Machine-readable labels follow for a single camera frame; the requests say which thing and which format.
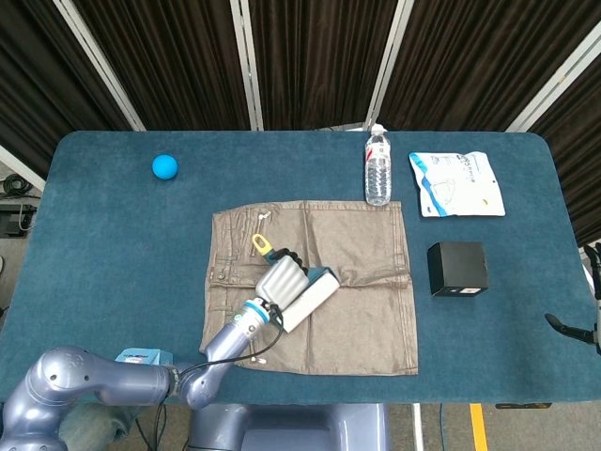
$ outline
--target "white package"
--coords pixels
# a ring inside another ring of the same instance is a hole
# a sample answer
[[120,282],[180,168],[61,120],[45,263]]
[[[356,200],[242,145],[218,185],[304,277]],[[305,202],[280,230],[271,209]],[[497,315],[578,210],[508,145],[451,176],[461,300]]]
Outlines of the white package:
[[410,153],[422,216],[504,216],[499,183],[483,152]]

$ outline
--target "black box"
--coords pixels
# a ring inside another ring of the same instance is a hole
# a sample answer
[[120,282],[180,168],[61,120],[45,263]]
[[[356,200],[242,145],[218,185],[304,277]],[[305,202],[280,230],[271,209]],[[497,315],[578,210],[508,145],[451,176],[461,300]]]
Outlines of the black box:
[[437,242],[428,249],[428,271],[434,296],[469,297],[488,288],[481,242]]

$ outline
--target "yellow floor line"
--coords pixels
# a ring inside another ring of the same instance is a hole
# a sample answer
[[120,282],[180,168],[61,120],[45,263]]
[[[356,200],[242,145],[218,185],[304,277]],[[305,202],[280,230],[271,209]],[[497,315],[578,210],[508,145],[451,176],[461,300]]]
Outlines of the yellow floor line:
[[488,451],[486,444],[485,417],[482,404],[470,404],[471,428],[473,429],[473,444],[476,451]]

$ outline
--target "bottle label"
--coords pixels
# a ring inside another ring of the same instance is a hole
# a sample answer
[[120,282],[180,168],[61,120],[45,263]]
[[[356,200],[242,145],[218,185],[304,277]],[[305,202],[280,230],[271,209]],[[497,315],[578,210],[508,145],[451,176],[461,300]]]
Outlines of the bottle label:
[[365,161],[369,162],[372,158],[390,158],[391,148],[385,143],[372,144],[365,152]]

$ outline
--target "black curtain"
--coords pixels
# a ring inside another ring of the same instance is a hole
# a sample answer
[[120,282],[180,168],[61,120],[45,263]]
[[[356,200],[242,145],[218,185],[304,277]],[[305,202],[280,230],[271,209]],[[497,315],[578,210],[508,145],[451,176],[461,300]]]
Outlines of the black curtain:
[[417,0],[379,121],[504,131],[600,20],[598,0]]
[[52,0],[0,7],[0,145],[45,177],[75,130],[129,130]]
[[601,239],[601,57],[532,126],[553,154],[578,245]]
[[148,129],[250,128],[229,2],[75,4]]
[[363,122],[396,0],[253,0],[266,130]]

